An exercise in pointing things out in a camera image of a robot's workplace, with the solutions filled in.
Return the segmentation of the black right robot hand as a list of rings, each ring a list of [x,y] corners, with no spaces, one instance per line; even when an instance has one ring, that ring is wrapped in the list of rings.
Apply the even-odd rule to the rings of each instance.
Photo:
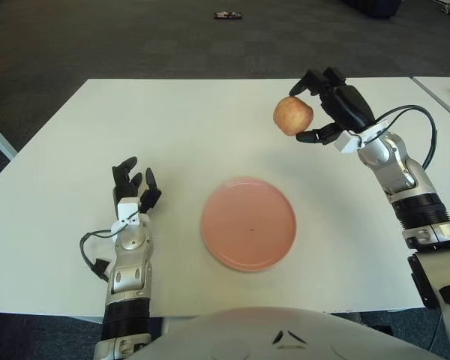
[[[297,133],[295,138],[301,143],[332,143],[339,152],[349,154],[363,149],[389,125],[387,121],[375,118],[361,93],[346,84],[346,78],[333,67],[322,73],[308,70],[289,94],[299,95],[306,90],[319,97],[321,107],[332,123]]]

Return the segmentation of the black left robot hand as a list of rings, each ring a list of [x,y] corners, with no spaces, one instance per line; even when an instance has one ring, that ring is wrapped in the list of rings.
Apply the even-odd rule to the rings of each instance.
[[[137,157],[129,157],[112,167],[115,182],[112,194],[116,217],[121,225],[137,225],[140,222],[140,214],[146,214],[148,210],[153,209],[162,195],[150,167],[146,169],[145,174],[138,172],[131,176],[137,162]]]

